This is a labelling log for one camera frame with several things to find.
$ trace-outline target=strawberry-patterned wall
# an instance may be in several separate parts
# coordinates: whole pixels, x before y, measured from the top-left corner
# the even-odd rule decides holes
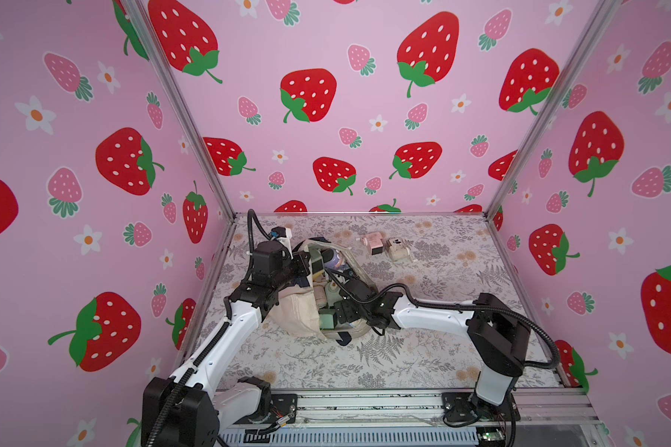
[[[118,2],[0,1],[0,446],[138,446],[223,244],[144,56]]]
[[[499,235],[613,442],[671,446],[671,0],[621,5],[570,87]]]
[[[237,212],[492,201],[596,0],[142,0]]]

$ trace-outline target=pink wallpaper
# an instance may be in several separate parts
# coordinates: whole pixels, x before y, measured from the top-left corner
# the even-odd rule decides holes
[[[145,56],[110,0],[0,1],[0,446],[139,445],[222,243]]]
[[[500,237],[610,438],[671,446],[671,0],[622,5],[571,89]]]
[[[595,0],[143,0],[234,209],[481,210]]]

